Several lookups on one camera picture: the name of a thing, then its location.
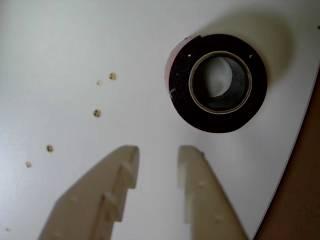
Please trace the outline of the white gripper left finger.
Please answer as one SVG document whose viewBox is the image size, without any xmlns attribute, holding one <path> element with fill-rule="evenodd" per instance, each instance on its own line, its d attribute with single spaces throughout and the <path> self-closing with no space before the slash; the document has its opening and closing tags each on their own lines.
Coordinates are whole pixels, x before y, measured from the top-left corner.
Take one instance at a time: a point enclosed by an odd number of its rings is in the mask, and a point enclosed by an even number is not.
<svg viewBox="0 0 320 240">
<path fill-rule="evenodd" d="M 109 240 L 135 189 L 140 151 L 124 145 L 105 156 L 55 203 L 40 240 Z"/>
</svg>

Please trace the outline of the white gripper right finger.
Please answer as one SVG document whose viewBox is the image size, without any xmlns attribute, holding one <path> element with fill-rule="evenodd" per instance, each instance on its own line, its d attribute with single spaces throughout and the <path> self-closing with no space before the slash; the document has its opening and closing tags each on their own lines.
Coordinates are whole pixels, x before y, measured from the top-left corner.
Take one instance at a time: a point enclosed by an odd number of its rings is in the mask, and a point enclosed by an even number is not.
<svg viewBox="0 0 320 240">
<path fill-rule="evenodd" d="M 184 191 L 184 221 L 193 240 L 248 239 L 205 154 L 191 145 L 178 151 L 178 187 Z"/>
</svg>

